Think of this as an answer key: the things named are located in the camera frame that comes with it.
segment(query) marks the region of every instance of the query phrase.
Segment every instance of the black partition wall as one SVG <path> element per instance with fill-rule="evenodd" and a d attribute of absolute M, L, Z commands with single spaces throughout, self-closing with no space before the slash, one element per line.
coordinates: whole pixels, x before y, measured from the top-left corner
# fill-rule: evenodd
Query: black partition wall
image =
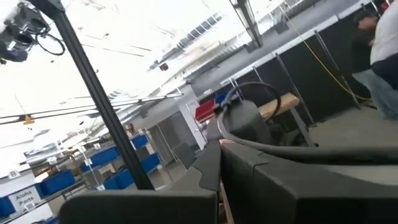
<path fill-rule="evenodd" d="M 320 31 L 319 34 L 352 91 L 359 96 L 370 98 L 368 89 L 359 84 L 351 75 L 351 35 L 354 27 L 354 16 L 355 13 L 343 18 L 327 29 Z"/>
<path fill-rule="evenodd" d="M 322 45 L 315 33 L 306 42 L 344 87 L 346 87 L 346 84 L 341 79 L 341 76 L 344 76 L 355 94 L 369 98 L 368 90 L 351 75 L 351 35 L 354 29 L 354 15 L 355 13 L 319 31 L 320 37 L 331 53 L 338 69 L 336 69 L 326 52 L 322 49 Z M 280 58 L 316 122 L 324 121 L 327 117 L 357 105 L 353 97 L 340 87 L 303 42 L 282 52 Z M 274 86 L 281 95 L 287 92 L 295 94 L 289 78 L 276 58 L 258 66 L 256 69 L 262 80 Z M 259 81 L 254 70 L 236 80 L 238 84 L 251 81 Z M 204 103 L 214 98 L 217 94 L 230 89 L 232 89 L 231 84 L 224 86 L 202 99 L 200 103 Z M 242 93 L 245 99 L 255 102 L 257 106 L 272 100 L 262 88 L 244 87 Z M 307 124 L 311 124 L 303 105 L 299 105 L 297 111 Z"/>

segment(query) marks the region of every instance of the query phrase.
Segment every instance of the blue bin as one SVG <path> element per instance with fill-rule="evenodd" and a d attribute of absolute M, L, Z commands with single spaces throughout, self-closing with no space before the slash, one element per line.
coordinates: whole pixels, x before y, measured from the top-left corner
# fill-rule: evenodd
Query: blue bin
<path fill-rule="evenodd" d="M 43 193 L 42 186 L 40 184 L 35 184 L 35 187 L 40 198 L 43 198 L 45 195 Z"/>
<path fill-rule="evenodd" d="M 0 217 L 6 217 L 15 212 L 14 206 L 12 206 L 11 201 L 8 196 L 0 198 Z"/>
<path fill-rule="evenodd" d="M 116 182 L 116 177 L 110 177 L 104 181 L 104 187 L 106 190 L 119 190 L 119 185 Z"/>
<path fill-rule="evenodd" d="M 44 195 L 52 195 L 75 183 L 75 178 L 70 170 L 49 177 L 40 183 Z"/>
<path fill-rule="evenodd" d="M 119 157 L 118 151 L 116 150 L 116 147 L 109 148 L 107 150 L 104 150 L 102 152 L 99 152 L 95 154 L 94 156 L 91 156 L 90 159 L 92 161 L 91 167 L 98 167 L 98 166 L 103 166 Z M 86 166 L 86 164 L 83 162 L 80 165 L 80 169 L 83 172 L 88 171 L 90 168 Z"/>
<path fill-rule="evenodd" d="M 116 175 L 116 182 L 118 183 L 119 189 L 123 190 L 132 185 L 134 180 L 128 170 L 122 170 Z"/>
<path fill-rule="evenodd" d="M 57 224 L 58 223 L 58 218 L 57 217 L 51 217 L 48 220 L 45 221 L 45 224 Z"/>
<path fill-rule="evenodd" d="M 222 103 L 225 100 L 225 97 L 227 94 L 228 94 L 228 91 L 225 91 L 223 93 L 220 93 L 218 96 L 216 96 L 216 98 L 214 100 L 214 104 Z"/>
<path fill-rule="evenodd" d="M 153 153 L 147 158 L 143 159 L 141 161 L 141 164 L 145 170 L 145 172 L 150 172 L 154 170 L 159 164 L 159 157 L 157 156 L 157 153 Z"/>
<path fill-rule="evenodd" d="M 146 146 L 148 143 L 147 136 L 140 135 L 131 140 L 136 149 Z"/>

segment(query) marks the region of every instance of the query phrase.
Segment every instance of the sticker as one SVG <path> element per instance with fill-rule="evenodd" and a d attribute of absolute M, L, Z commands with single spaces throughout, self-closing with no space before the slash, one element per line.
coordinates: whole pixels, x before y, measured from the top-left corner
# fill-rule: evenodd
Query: sticker
<path fill-rule="evenodd" d="M 29 203 L 27 203 L 27 204 L 25 205 L 25 209 L 28 210 L 28 211 L 33 210 L 33 209 L 35 209 L 35 208 L 36 208 L 36 205 L 35 205 L 35 203 L 33 203 L 33 202 L 29 202 Z"/>
<path fill-rule="evenodd" d="M 94 144 L 95 149 L 101 149 L 101 144 L 100 143 L 95 143 Z"/>
<path fill-rule="evenodd" d="M 12 171 L 10 171 L 10 173 L 8 173 L 8 178 L 10 178 L 10 179 L 14 179 L 19 176 L 21 176 L 21 174 L 19 173 L 18 170 L 12 170 Z"/>
<path fill-rule="evenodd" d="M 35 204 L 41 201 L 40 195 L 37 193 L 35 186 L 28 187 L 24 190 L 9 195 L 8 199 L 17 212 L 25 209 L 31 210 L 35 208 Z"/>
<path fill-rule="evenodd" d="M 84 146 L 80 146 L 80 147 L 79 147 L 79 151 L 80 151 L 80 152 L 85 152 L 85 151 L 86 151 L 86 148 L 85 148 Z"/>
<path fill-rule="evenodd" d="M 98 186 L 98 187 L 97 187 L 97 190 L 99 190 L 99 191 L 103 191 L 103 190 L 105 190 L 105 187 L 104 187 L 104 185 L 100 185 L 100 186 Z"/>
<path fill-rule="evenodd" d="M 93 161 L 91 161 L 91 159 L 86 159 L 85 164 L 86 164 L 86 166 L 93 165 Z"/>
<path fill-rule="evenodd" d="M 55 156 L 50 157 L 50 158 L 47 158 L 47 162 L 48 162 L 50 165 L 54 165 L 54 164 L 57 163 L 57 158 L 56 158 Z"/>

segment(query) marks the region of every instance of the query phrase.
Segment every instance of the jeans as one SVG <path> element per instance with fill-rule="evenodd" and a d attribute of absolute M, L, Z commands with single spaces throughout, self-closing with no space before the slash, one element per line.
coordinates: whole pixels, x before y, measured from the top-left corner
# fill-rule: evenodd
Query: jeans
<path fill-rule="evenodd" d="M 398 91 L 372 70 L 354 73 L 353 77 L 371 93 L 375 106 L 384 119 L 398 119 Z"/>
<path fill-rule="evenodd" d="M 393 89 L 398 90 L 398 54 L 375 62 L 372 65 L 372 69 L 376 75 L 388 82 Z"/>

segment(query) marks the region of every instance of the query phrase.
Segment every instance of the black cable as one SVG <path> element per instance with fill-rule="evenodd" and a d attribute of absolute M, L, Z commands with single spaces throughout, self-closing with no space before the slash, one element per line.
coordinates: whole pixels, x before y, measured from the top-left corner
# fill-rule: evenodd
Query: black cable
<path fill-rule="evenodd" d="M 48 53 L 50 53 L 50 54 L 52 54 L 52 55 L 56 55 L 56 56 L 61 56 L 61 55 L 63 55 L 63 54 L 65 53 L 66 48 L 65 48 L 64 44 L 61 42 L 60 39 L 54 37 L 54 36 L 51 35 L 51 34 L 46 34 L 46 35 L 45 35 L 46 37 L 51 37 L 53 40 L 55 40 L 56 42 L 58 42 L 58 44 L 60 44 L 60 46 L 61 46 L 61 48 L 62 48 L 61 53 L 54 53 L 54 52 L 51 52 L 51 51 L 47 50 L 46 48 L 44 48 L 44 47 L 40 44 L 40 42 L 39 42 L 39 36 L 40 36 L 40 35 L 42 35 L 42 33 L 36 34 L 36 35 L 35 35 L 35 40 L 36 40 L 37 44 L 38 44 L 44 51 L 46 51 L 46 52 L 48 52 Z"/>
<path fill-rule="evenodd" d="M 232 98 L 232 95 L 234 94 L 234 92 L 236 92 L 240 88 L 242 88 L 244 86 L 248 86 L 248 85 L 260 85 L 260 86 L 264 86 L 271 90 L 272 94 L 274 94 L 274 96 L 277 100 L 276 108 L 268 119 L 273 118 L 278 113 L 278 111 L 280 109 L 280 104 L 282 103 L 282 99 L 280 98 L 280 94 L 278 93 L 278 91 L 272 85 L 266 84 L 263 82 L 247 82 L 247 83 L 242 83 L 242 84 L 236 86 L 231 91 L 229 91 L 228 94 L 225 96 L 225 100 L 221 103 L 221 107 L 224 108 L 225 105 L 230 104 L 230 101 L 231 101 L 231 98 Z"/>
<path fill-rule="evenodd" d="M 258 142 L 248 141 L 236 137 L 226 130 L 224 117 L 228 114 L 228 102 L 237 89 L 246 85 L 259 85 L 260 83 L 244 83 L 232 89 L 221 104 L 222 112 L 217 117 L 217 125 L 221 135 L 238 144 L 249 146 L 266 154 L 290 159 L 294 161 L 315 164 L 398 164 L 397 147 L 290 147 L 271 146 Z"/>

